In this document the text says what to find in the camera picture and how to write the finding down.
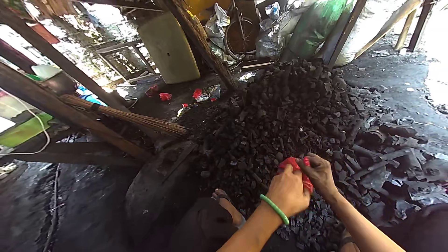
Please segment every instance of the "red plastic scrap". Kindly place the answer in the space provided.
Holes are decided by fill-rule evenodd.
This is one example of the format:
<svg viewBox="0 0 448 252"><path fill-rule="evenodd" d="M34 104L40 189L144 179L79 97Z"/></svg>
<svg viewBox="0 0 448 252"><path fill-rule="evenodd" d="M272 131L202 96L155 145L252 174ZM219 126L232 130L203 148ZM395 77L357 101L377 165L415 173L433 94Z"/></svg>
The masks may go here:
<svg viewBox="0 0 448 252"><path fill-rule="evenodd" d="M308 160L307 157L305 157L303 159L305 165L310 166L310 161ZM282 173L285 168L286 165L292 165L293 166L293 171L295 170L300 170L299 165L296 162L296 158L295 157L288 157L287 159L283 160L280 164L279 164L279 170L277 172L277 174ZM302 181L303 181L303 187L308 189L310 191L310 193L313 193L314 190L314 186L310 181L310 178L305 174L302 173Z"/></svg>
<svg viewBox="0 0 448 252"><path fill-rule="evenodd" d="M159 91L159 87L157 85L153 85L152 87L150 87L147 91L146 91L146 95L148 97L152 97L153 95L155 95L157 92Z"/></svg>
<svg viewBox="0 0 448 252"><path fill-rule="evenodd" d="M171 99L171 94L168 94L168 93L160 93L159 96L162 99L162 101Z"/></svg>
<svg viewBox="0 0 448 252"><path fill-rule="evenodd" d="M193 97L194 97L195 99L197 99L201 94L202 94L202 89L197 88L197 89L194 91L194 93L193 93Z"/></svg>

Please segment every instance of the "broom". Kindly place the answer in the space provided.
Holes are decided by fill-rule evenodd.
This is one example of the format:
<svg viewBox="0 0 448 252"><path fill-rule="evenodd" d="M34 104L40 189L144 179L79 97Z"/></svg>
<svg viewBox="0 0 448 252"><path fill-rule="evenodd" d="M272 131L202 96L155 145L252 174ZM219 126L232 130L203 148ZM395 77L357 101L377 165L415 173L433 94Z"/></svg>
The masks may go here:
<svg viewBox="0 0 448 252"><path fill-rule="evenodd" d="M83 100L73 95L62 95L59 98L68 105L98 111L103 114L123 119L128 122L133 122L135 124L161 131L175 137L181 137L187 134L187 128L176 123L169 123L157 118L147 117L130 112L124 112L118 109L113 109L111 107L101 106L99 104Z"/></svg>

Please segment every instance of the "dark clothing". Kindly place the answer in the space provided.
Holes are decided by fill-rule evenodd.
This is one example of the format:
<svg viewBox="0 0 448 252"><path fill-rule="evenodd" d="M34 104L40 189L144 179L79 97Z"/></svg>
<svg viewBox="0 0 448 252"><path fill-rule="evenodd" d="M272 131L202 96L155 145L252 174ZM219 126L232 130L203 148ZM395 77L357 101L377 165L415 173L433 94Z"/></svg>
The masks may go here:
<svg viewBox="0 0 448 252"><path fill-rule="evenodd" d="M380 229L407 252L448 251L448 204L424 207L393 227ZM212 198L202 198L181 220L170 240L172 252L214 252L238 229Z"/></svg>

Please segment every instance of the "bicycle tire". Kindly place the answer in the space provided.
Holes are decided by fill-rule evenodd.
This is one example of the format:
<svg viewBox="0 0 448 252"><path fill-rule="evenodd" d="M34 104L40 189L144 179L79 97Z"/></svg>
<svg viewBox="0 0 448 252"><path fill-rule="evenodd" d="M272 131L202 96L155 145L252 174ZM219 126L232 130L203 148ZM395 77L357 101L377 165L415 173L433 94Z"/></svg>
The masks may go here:
<svg viewBox="0 0 448 252"><path fill-rule="evenodd" d="M227 32L228 32L228 30L230 29L230 27L231 27L233 24L235 24L236 22L237 22L237 20L233 20L232 22L230 22L230 25L229 25L229 26L227 27L227 29L225 30L225 33L224 33L224 47L225 47L226 52L227 52L233 59L235 59L235 60L237 60L237 61L242 61L243 58L236 56L236 55L233 53L233 51L230 50L230 48L229 48L229 46L228 46L228 41L227 41L227 38L228 38L228 37L227 37ZM253 29L253 27L254 27L254 24L252 23L252 20L250 20L250 19L248 19L248 18L246 18L246 17L242 17L241 22L248 22L248 23L252 26L252 29Z"/></svg>

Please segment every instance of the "charcoal pile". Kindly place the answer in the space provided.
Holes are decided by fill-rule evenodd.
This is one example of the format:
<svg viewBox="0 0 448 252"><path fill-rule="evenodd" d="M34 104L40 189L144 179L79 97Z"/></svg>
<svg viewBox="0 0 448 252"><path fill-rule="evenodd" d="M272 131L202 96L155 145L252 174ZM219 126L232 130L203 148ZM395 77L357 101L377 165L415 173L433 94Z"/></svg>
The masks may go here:
<svg viewBox="0 0 448 252"><path fill-rule="evenodd" d="M333 164L337 186L354 206L383 217L376 206L393 201L382 188L388 169L399 168L396 159L414 153L416 160L409 159L413 168L405 174L418 178L422 155L412 149L425 139L412 129L384 124L391 118L381 104L385 87L352 88L340 74L320 60L298 60L251 77L245 91L231 98L198 136L203 189L224 189L249 217L278 164L313 152ZM406 203L401 199L396 207L409 209ZM277 234L285 240L296 236L299 250L332 251L343 228L315 192L310 207Z"/></svg>

